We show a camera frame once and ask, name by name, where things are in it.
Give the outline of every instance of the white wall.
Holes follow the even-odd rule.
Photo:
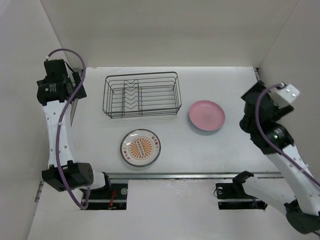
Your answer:
[[[36,81],[45,77],[46,55],[60,44],[39,0],[0,7],[0,238],[23,240],[48,162]]]
[[[292,83],[300,91],[283,120],[300,155],[320,178],[320,1],[300,0],[259,69],[262,80]]]
[[[41,1],[90,67],[258,67],[298,0]]]

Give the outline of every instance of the decorative plate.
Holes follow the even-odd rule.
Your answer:
[[[147,129],[129,132],[121,142],[120,152],[130,165],[145,167],[157,160],[161,144],[157,135]]]

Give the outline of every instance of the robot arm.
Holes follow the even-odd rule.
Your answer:
[[[58,171],[55,151],[57,129],[60,124],[59,158],[70,188],[72,190],[86,189],[87,187],[90,187],[91,190],[110,189],[111,184],[106,173],[94,171],[89,163],[79,162],[76,159],[71,138],[71,104],[67,107],[62,122],[59,123],[59,117],[67,99],[80,82],[78,72],[72,73],[74,80],[72,82],[63,59],[45,61],[44,67],[47,76],[44,80],[37,82],[37,98],[42,104],[42,110],[45,114],[50,149],[48,169],[42,171],[43,180],[59,192],[66,190]],[[82,86],[76,98],[81,99],[86,96]]]
[[[283,85],[262,98],[258,106],[259,121],[268,140],[266,141],[259,132],[255,118],[257,99],[265,89],[263,82],[260,81],[242,96],[245,101],[245,115],[240,127],[250,134],[252,142],[279,169],[292,192],[284,192],[271,186],[268,180],[258,179],[250,172],[240,173],[233,179],[233,183],[237,188],[241,188],[240,191],[268,203],[283,213],[300,233],[312,233],[320,229],[320,188],[315,184],[316,180],[300,157],[293,138],[285,127],[276,123],[281,117],[293,111],[290,103],[300,92],[292,85]]]

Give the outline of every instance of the black wire basket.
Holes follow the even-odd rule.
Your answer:
[[[174,71],[105,78],[102,110],[112,119],[176,115],[180,108],[180,86]]]

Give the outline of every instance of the white table surface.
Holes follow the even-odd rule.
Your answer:
[[[110,119],[102,112],[105,78],[131,73],[178,73],[182,107],[177,115]],[[238,173],[278,172],[250,141],[239,122],[244,116],[240,97],[256,83],[252,67],[89,67],[72,125],[77,159],[107,173]],[[218,103],[224,126],[214,134],[197,130],[188,117],[199,100]],[[135,129],[154,132],[161,153],[154,164],[134,167],[120,154],[124,136]]]

